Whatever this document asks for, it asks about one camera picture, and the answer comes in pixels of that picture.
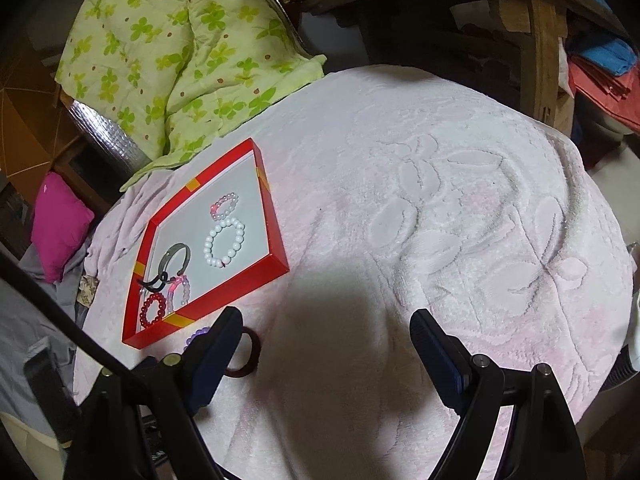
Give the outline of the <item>silver metal bangle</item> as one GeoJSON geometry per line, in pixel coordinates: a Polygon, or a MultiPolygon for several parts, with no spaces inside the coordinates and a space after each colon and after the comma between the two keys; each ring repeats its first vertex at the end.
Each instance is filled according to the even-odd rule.
{"type": "Polygon", "coordinates": [[[183,242],[172,244],[160,257],[157,273],[165,282],[173,281],[186,273],[192,256],[189,245],[183,242]]]}

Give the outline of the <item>grey cloth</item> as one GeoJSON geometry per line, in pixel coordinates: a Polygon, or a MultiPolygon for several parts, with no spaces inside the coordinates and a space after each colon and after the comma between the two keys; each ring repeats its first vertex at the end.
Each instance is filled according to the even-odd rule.
{"type": "MultiPolygon", "coordinates": [[[[88,309],[77,301],[80,279],[84,275],[87,244],[82,244],[65,263],[62,278],[54,283],[44,280],[42,263],[34,246],[22,258],[9,256],[12,266],[22,269],[61,309],[83,326],[88,309]]],[[[29,428],[46,436],[53,434],[37,404],[24,374],[29,347],[47,338],[58,360],[64,385],[73,385],[76,346],[21,296],[11,282],[1,281],[1,411],[16,417],[29,428]]]]}

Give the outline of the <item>floral patterned cloth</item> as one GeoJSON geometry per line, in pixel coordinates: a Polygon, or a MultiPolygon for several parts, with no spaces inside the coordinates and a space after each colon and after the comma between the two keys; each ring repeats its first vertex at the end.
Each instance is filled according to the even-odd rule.
{"type": "Polygon", "coordinates": [[[95,276],[82,274],[80,277],[76,301],[83,307],[89,309],[93,304],[96,291],[98,290],[99,280],[95,276]]]}

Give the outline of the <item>red shallow box lid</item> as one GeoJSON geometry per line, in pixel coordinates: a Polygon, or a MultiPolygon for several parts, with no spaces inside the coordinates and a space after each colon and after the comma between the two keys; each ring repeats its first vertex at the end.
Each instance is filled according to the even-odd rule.
{"type": "Polygon", "coordinates": [[[122,343],[143,349],[288,273],[262,152],[247,139],[186,182],[142,235],[122,322],[122,343]],[[160,257],[192,250],[183,276],[165,282],[160,257]]]}

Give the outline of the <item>magenta pillow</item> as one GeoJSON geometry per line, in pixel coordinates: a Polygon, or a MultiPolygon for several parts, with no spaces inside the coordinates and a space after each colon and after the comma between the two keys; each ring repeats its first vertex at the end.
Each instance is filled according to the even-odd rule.
{"type": "Polygon", "coordinates": [[[55,172],[48,172],[35,201],[32,244],[44,281],[59,281],[68,260],[85,241],[94,213],[55,172]]]}

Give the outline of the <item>pink embossed blanket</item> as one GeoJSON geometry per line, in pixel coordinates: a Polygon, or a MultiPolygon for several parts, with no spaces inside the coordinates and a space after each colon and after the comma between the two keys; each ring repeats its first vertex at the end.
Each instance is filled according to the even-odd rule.
{"type": "Polygon", "coordinates": [[[267,108],[100,223],[85,329],[128,365],[122,317],[145,222],[240,142],[262,151],[290,270],[238,301],[258,369],[198,426],[244,479],[425,479],[457,423],[408,334],[427,309],[504,367],[550,364],[581,418],[623,344],[632,261],[575,145],[414,68],[343,70],[267,108]]]}

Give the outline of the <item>silver foil insulation mat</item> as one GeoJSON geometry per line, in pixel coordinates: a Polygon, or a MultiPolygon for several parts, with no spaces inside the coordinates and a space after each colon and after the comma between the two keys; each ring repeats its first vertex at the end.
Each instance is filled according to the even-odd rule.
{"type": "Polygon", "coordinates": [[[123,178],[130,178],[150,162],[149,157],[116,122],[65,93],[61,101],[77,128],[123,178]]]}

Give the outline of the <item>red folded cloth stack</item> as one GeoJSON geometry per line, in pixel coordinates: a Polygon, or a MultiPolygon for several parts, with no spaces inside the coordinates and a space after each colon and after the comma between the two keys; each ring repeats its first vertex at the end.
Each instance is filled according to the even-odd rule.
{"type": "Polygon", "coordinates": [[[639,132],[639,62],[622,76],[613,76],[580,56],[572,56],[568,72],[573,91],[634,133],[639,132]]]}

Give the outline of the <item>green clover quilt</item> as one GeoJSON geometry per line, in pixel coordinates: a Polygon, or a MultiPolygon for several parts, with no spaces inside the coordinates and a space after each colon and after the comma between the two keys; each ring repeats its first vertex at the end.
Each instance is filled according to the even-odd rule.
{"type": "Polygon", "coordinates": [[[56,82],[175,168],[320,79],[273,0],[84,0],[56,82]]]}

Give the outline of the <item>blue folded cloth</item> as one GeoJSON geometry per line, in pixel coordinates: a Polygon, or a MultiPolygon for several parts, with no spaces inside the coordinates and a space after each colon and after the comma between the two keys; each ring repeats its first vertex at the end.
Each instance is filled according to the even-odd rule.
{"type": "Polygon", "coordinates": [[[623,76],[637,63],[634,49],[620,38],[598,37],[574,47],[574,52],[612,76],[623,76]]]}

